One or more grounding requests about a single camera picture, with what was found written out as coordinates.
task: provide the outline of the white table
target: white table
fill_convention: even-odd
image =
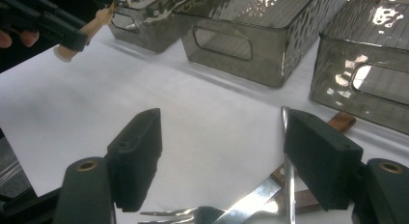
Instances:
[[[308,98],[318,42],[281,89],[188,62],[181,41],[154,54],[104,27],[71,63],[52,50],[0,74],[3,128],[38,195],[66,168],[107,145],[139,112],[162,114],[163,155],[141,210],[227,209],[283,162],[280,109],[328,121],[337,111]],[[409,165],[408,136],[358,119],[347,133],[365,149]],[[351,210],[298,215],[299,223],[350,223]],[[119,224],[148,219],[117,211]],[[285,223],[283,217],[252,223]]]

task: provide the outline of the white tabletop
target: white tabletop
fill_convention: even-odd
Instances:
[[[328,121],[308,98],[318,42],[281,89],[191,63],[181,41],[162,54],[116,41],[107,27],[72,62],[52,49],[0,74],[0,127],[38,195],[66,168],[107,145],[139,112],[160,108],[163,154],[141,210],[227,209],[283,162],[280,109]],[[409,165],[408,136],[358,119],[347,133],[365,149]],[[351,223],[351,210],[298,215],[299,223]],[[148,219],[117,211],[119,224]],[[280,218],[252,223],[285,223]]]

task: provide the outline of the finger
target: finger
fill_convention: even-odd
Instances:
[[[12,38],[4,32],[3,30],[0,30],[0,48],[8,48],[10,45],[12,45]]]
[[[23,31],[20,34],[20,39],[24,45],[31,47],[39,39],[39,36],[39,32]]]

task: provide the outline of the fork tine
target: fork tine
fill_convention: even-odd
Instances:
[[[160,220],[160,221],[140,221],[138,224],[194,224],[194,217],[189,217],[181,220]]]
[[[182,216],[193,213],[198,208],[186,209],[186,210],[173,210],[173,211],[141,211],[142,215],[149,216]]]

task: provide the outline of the transparent gray plastic container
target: transparent gray plastic container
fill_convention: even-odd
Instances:
[[[95,0],[100,8],[113,0]],[[144,0],[118,7],[109,28],[118,40],[161,53],[180,38],[172,9],[185,0]]]
[[[311,98],[409,134],[409,0],[351,0],[320,37]]]
[[[174,9],[187,58],[281,87],[346,0],[188,0]]]

